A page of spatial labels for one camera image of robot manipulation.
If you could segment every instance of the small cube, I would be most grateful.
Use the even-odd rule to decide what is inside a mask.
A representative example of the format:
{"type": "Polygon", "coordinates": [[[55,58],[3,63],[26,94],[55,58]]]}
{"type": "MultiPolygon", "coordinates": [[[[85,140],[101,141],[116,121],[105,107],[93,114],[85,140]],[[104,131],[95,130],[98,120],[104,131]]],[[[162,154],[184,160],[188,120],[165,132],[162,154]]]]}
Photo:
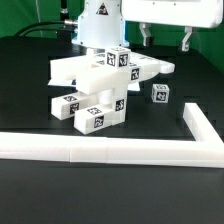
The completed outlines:
{"type": "Polygon", "coordinates": [[[153,84],[152,101],[154,103],[168,103],[169,87],[163,84],[153,84]]]}
{"type": "Polygon", "coordinates": [[[106,49],[105,64],[116,69],[129,67],[131,50],[123,47],[106,49]]]}

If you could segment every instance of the rectangular white block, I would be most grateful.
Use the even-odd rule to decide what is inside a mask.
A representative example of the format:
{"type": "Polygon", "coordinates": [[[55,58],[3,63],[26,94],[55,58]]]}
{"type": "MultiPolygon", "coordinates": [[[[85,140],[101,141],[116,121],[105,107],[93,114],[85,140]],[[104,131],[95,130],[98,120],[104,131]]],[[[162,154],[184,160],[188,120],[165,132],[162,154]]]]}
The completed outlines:
{"type": "Polygon", "coordinates": [[[183,118],[196,141],[222,143],[215,129],[195,103],[186,103],[183,118]]]}
{"type": "Polygon", "coordinates": [[[77,75],[76,89],[85,94],[93,94],[120,86],[128,86],[129,74],[128,68],[113,69],[102,66],[88,69],[77,75]]]}
{"type": "Polygon", "coordinates": [[[98,104],[97,95],[86,95],[80,92],[53,98],[51,114],[60,120],[75,116],[77,110],[98,104]]]}
{"type": "Polygon", "coordinates": [[[96,62],[104,61],[104,58],[105,54],[95,54],[51,60],[51,79],[74,80],[79,72],[100,66],[96,62]]]}
{"type": "Polygon", "coordinates": [[[131,52],[131,64],[141,67],[140,81],[145,81],[156,76],[160,72],[160,60],[142,54],[131,52]]]}
{"type": "Polygon", "coordinates": [[[214,142],[0,133],[1,159],[224,168],[214,142]]]}
{"type": "Polygon", "coordinates": [[[98,104],[79,110],[75,114],[74,127],[83,134],[111,126],[113,110],[111,105],[98,104]]]}

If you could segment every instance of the white block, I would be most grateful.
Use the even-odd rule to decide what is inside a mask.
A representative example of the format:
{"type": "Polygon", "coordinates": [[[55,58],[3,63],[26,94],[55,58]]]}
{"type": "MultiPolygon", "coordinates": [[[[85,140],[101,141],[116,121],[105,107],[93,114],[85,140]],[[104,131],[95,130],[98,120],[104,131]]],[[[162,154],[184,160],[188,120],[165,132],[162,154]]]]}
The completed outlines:
{"type": "Polygon", "coordinates": [[[129,68],[108,69],[108,66],[102,66],[88,69],[77,75],[76,89],[85,94],[93,94],[126,86],[129,83],[129,74],[129,68]]]}
{"type": "Polygon", "coordinates": [[[134,52],[131,52],[131,64],[136,64],[141,68],[139,81],[151,79],[161,70],[160,60],[134,52]]]}
{"type": "Polygon", "coordinates": [[[186,103],[183,118],[196,141],[222,143],[221,138],[195,103],[186,103]]]}
{"type": "Polygon", "coordinates": [[[99,104],[104,104],[104,105],[112,104],[113,94],[114,94],[113,89],[108,89],[108,90],[98,92],[97,96],[99,99],[99,104]]]}
{"type": "Polygon", "coordinates": [[[75,148],[71,147],[70,162],[105,163],[107,158],[107,138],[84,137],[75,139],[75,148]]]}
{"type": "Polygon", "coordinates": [[[131,83],[128,85],[128,90],[130,91],[140,91],[140,86],[139,86],[139,83],[136,82],[136,83],[131,83]]]}
{"type": "Polygon", "coordinates": [[[51,101],[51,114],[60,120],[75,116],[77,110],[96,105],[97,95],[85,95],[77,92],[53,98],[51,101]]]}
{"type": "Polygon", "coordinates": [[[100,63],[96,62],[104,60],[104,53],[51,60],[51,79],[74,80],[79,72],[98,67],[100,63]]]}
{"type": "Polygon", "coordinates": [[[98,104],[76,112],[74,127],[83,134],[111,126],[113,110],[111,105],[98,104]]]}
{"type": "Polygon", "coordinates": [[[113,89],[113,101],[118,99],[127,98],[128,86],[120,86],[113,89]]]}
{"type": "Polygon", "coordinates": [[[169,87],[167,85],[153,84],[152,100],[154,103],[167,103],[169,98],[169,87]]]}
{"type": "Polygon", "coordinates": [[[131,50],[123,47],[112,47],[105,51],[105,64],[119,69],[129,67],[131,50]]]}
{"type": "Polygon", "coordinates": [[[169,74],[171,72],[174,72],[174,69],[175,65],[173,63],[160,60],[160,73],[169,74]]]}

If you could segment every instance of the black tabletop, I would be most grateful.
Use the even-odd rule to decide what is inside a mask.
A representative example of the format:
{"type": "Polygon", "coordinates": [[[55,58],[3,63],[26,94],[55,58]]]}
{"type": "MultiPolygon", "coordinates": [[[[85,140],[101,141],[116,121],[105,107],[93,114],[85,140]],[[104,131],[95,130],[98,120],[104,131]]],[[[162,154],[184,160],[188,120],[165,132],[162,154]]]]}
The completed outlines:
{"type": "MultiPolygon", "coordinates": [[[[191,140],[182,113],[195,102],[224,139],[224,75],[194,50],[132,50],[173,62],[175,72],[141,83],[128,93],[126,121],[88,136],[191,140]],[[152,102],[154,83],[169,86],[168,104],[152,102]]],[[[52,39],[1,38],[0,131],[83,136],[73,119],[50,114],[51,98],[75,89],[47,86],[51,59],[82,52],[52,39]]],[[[0,160],[0,223],[221,224],[223,176],[210,168],[0,160]]]]}

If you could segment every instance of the white cube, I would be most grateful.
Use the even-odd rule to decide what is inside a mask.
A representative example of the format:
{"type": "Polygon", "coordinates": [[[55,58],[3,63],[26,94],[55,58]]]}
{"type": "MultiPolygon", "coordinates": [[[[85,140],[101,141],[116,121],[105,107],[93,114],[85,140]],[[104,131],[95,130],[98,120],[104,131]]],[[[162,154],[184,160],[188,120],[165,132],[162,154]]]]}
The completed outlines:
{"type": "Polygon", "coordinates": [[[123,47],[106,49],[105,64],[119,69],[129,67],[131,50],[123,47]]]}
{"type": "Polygon", "coordinates": [[[51,101],[51,114],[59,120],[75,116],[77,110],[98,104],[97,95],[73,93],[53,98],[51,101]]]}
{"type": "Polygon", "coordinates": [[[154,103],[167,103],[169,98],[169,87],[163,84],[153,84],[152,101],[154,103]]]}
{"type": "Polygon", "coordinates": [[[77,111],[75,114],[74,127],[86,135],[111,126],[112,119],[113,110],[111,105],[98,104],[77,111]]]}

